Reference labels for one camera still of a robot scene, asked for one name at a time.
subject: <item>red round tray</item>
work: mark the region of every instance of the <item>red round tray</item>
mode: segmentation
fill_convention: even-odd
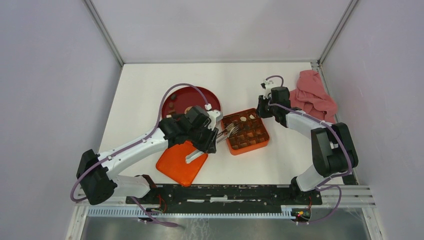
[[[215,96],[215,94],[206,88],[199,86],[198,88],[204,94],[210,105],[212,105],[212,109],[221,111],[221,104],[220,101],[218,101],[217,96]],[[203,100],[203,97],[194,88],[190,86],[183,87],[171,93],[165,100],[162,107],[162,118],[164,119],[167,117],[167,115],[172,114],[184,114],[184,111],[188,107],[193,107],[196,105],[205,109],[205,101]]]

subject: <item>gray wall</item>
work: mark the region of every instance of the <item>gray wall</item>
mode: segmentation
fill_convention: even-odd
[[[324,63],[388,239],[424,235],[424,1],[362,0]]]
[[[63,239],[120,68],[81,0],[2,0],[0,34],[0,239]]]
[[[350,0],[93,0],[126,63],[316,60]]]

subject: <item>pink towel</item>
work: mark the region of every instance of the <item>pink towel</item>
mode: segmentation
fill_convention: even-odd
[[[292,107],[301,108],[317,119],[335,123],[337,104],[326,93],[320,74],[314,70],[300,72],[296,89],[290,92],[290,101]]]

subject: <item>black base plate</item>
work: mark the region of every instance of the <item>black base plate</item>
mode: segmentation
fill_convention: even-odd
[[[191,185],[161,184],[139,198],[140,204],[159,204],[159,196],[166,202],[166,213],[233,214],[281,213],[281,205],[322,205],[321,194],[311,191],[291,197],[288,185]],[[225,202],[211,198],[226,198]],[[127,204],[135,204],[130,197]]]

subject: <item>orange tray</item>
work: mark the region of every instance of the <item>orange tray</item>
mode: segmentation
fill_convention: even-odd
[[[245,117],[246,121],[242,121],[240,119],[242,117]],[[235,123],[241,128],[236,135],[226,139],[229,152],[232,155],[244,154],[268,145],[270,135],[265,129],[262,119],[256,115],[255,108],[224,116],[221,121],[221,126],[224,129],[231,123]]]
[[[194,150],[196,150],[196,148],[189,141],[168,148],[157,161],[156,169],[182,186],[188,187],[192,184],[208,158],[208,154],[204,153],[187,164],[186,156],[191,154]]]

